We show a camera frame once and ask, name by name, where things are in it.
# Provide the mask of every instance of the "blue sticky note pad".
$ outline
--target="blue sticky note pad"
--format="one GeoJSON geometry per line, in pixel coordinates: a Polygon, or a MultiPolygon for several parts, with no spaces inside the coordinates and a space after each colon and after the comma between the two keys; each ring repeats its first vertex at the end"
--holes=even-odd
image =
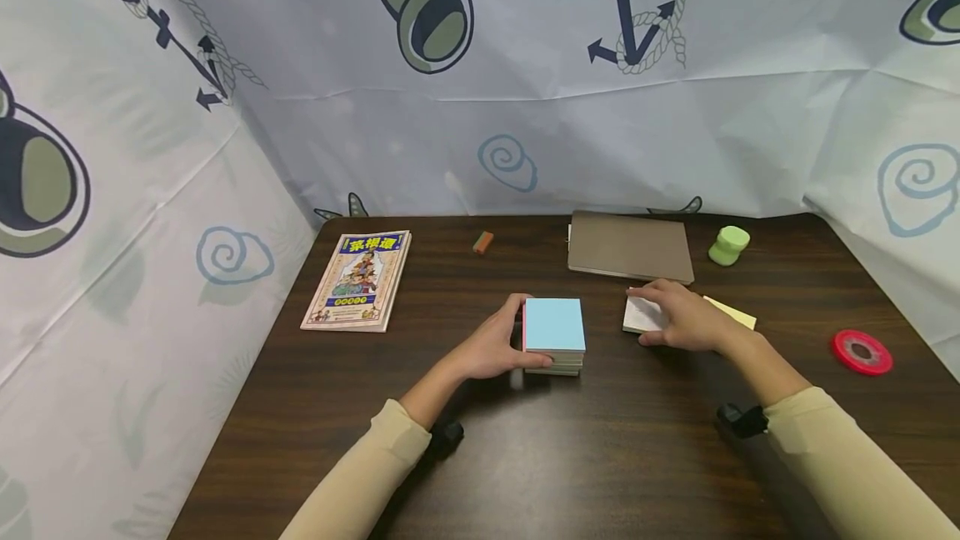
{"type": "Polygon", "coordinates": [[[528,351],[586,351],[579,298],[529,298],[523,309],[528,351]]]}

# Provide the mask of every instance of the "forearm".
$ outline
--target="forearm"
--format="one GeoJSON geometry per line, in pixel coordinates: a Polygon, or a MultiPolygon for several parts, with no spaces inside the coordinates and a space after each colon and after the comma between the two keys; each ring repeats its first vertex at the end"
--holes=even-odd
{"type": "Polygon", "coordinates": [[[722,355],[740,371],[764,407],[811,387],[762,334],[746,328],[744,333],[727,340],[722,355]]]}
{"type": "Polygon", "coordinates": [[[960,539],[910,477],[820,388],[765,409],[771,444],[845,540],[960,539]]]}
{"type": "Polygon", "coordinates": [[[463,368],[455,358],[447,355],[403,395],[400,405],[403,405],[412,420],[424,430],[429,430],[437,421],[443,407],[447,406],[454,391],[466,380],[467,375],[463,368]]]}
{"type": "Polygon", "coordinates": [[[387,401],[371,428],[343,454],[280,540],[362,540],[430,443],[438,415],[463,382],[454,359],[441,359],[399,402],[387,401]]]}
{"type": "Polygon", "coordinates": [[[430,434],[398,402],[387,401],[370,431],[323,478],[280,540],[367,538],[429,443],[430,434]]]}

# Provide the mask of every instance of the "black clip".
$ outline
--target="black clip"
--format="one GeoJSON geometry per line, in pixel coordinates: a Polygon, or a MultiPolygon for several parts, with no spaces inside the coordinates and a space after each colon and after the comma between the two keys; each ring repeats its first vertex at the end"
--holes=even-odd
{"type": "Polygon", "coordinates": [[[753,438],[754,435],[767,431],[767,418],[763,414],[763,407],[753,407],[747,412],[741,412],[740,407],[727,402],[717,408],[717,419],[727,430],[733,432],[741,440],[753,438]]]}
{"type": "Polygon", "coordinates": [[[443,460],[453,454],[463,440],[463,426],[459,421],[443,422],[430,430],[432,437],[426,454],[434,460],[443,460]]]}

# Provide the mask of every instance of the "comic book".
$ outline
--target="comic book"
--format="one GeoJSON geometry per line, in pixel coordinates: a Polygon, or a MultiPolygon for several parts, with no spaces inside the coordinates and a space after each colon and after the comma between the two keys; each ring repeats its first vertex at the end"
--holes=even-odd
{"type": "Polygon", "coordinates": [[[412,238],[409,231],[341,236],[301,329],[386,332],[412,238]]]}

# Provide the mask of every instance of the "beige sleeve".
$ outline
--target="beige sleeve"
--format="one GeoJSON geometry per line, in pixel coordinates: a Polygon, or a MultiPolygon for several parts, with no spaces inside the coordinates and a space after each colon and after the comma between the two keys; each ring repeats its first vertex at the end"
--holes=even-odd
{"type": "Polygon", "coordinates": [[[960,539],[958,528],[821,388],[765,409],[774,449],[844,540],[960,539]]]}
{"type": "Polygon", "coordinates": [[[280,540],[364,540],[387,501],[417,464],[430,434],[397,401],[387,401],[370,431],[306,500],[280,540]]]}

